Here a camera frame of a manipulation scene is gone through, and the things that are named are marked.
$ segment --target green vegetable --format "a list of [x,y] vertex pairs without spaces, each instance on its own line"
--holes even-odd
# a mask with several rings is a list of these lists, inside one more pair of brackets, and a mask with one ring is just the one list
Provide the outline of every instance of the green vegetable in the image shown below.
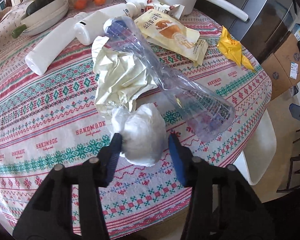
[[20,34],[26,29],[28,28],[27,25],[23,24],[17,28],[15,28],[13,31],[12,31],[12,37],[14,39],[18,38],[20,36]]
[[53,2],[54,0],[35,0],[33,1],[26,10],[26,17],[33,14],[34,12],[40,10],[41,8],[45,7],[49,3]]

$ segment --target dark green squash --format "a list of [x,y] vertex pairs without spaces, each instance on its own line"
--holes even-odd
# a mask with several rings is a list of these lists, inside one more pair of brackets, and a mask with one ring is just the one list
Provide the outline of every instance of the dark green squash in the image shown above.
[[33,14],[34,12],[40,10],[41,8],[45,7],[47,4],[53,2],[54,0],[34,0],[26,10],[26,17]]

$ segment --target patterned tablecloth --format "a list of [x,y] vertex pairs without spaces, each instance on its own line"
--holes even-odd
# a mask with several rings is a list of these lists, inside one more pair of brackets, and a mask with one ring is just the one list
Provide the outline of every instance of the patterned tablecloth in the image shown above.
[[[67,17],[75,14],[70,10]],[[237,110],[233,124],[205,143],[158,90],[143,94],[138,104],[154,103],[167,133],[176,133],[194,155],[224,167],[236,159],[257,127],[270,101],[271,81],[245,49],[256,73],[227,60],[216,47],[221,26],[203,13],[194,10],[181,23],[198,30],[209,44],[202,66],[194,67],[190,60],[158,46],[152,47],[154,52],[231,102]],[[92,71],[91,46],[75,39],[43,76],[27,67],[26,54],[51,29],[34,37],[21,35],[0,53],[0,208],[12,227],[55,164],[82,163],[110,142],[108,123],[94,106],[98,75]],[[134,166],[120,158],[114,180],[99,191],[112,238],[163,220],[187,206],[191,196],[191,189],[176,178],[168,149],[153,167]],[[77,187],[72,196],[74,232],[80,233]]]

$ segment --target pot handle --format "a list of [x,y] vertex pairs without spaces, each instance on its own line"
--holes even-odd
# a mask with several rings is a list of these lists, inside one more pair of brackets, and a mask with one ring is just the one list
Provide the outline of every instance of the pot handle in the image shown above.
[[206,0],[206,1],[209,1],[223,9],[225,9],[226,11],[237,16],[239,19],[243,20],[244,22],[246,22],[249,19],[248,14],[246,14],[244,11],[239,9],[237,6],[233,5],[232,3],[229,3],[226,0]]

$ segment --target round table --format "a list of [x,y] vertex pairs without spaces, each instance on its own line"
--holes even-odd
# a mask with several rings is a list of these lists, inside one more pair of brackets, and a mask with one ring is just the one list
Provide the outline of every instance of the round table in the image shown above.
[[[75,14],[70,9],[66,18]],[[194,10],[180,21],[208,42],[203,64],[194,67],[159,46],[153,45],[153,51],[170,67],[231,102],[237,110],[234,122],[204,143],[159,90],[143,94],[138,105],[154,103],[167,133],[175,133],[194,155],[224,167],[236,159],[256,129],[271,98],[271,81],[246,49],[243,53],[255,73],[220,53],[216,45],[222,27],[211,18]],[[0,53],[0,208],[12,227],[55,164],[83,163],[110,142],[108,123],[94,106],[98,75],[92,71],[91,46],[73,40],[43,76],[27,67],[26,54],[53,28],[33,37],[21,35]],[[99,191],[111,238],[165,219],[186,207],[191,196],[191,189],[176,178],[168,149],[153,167],[120,158],[113,181]],[[74,232],[80,233],[77,187],[72,196]]]

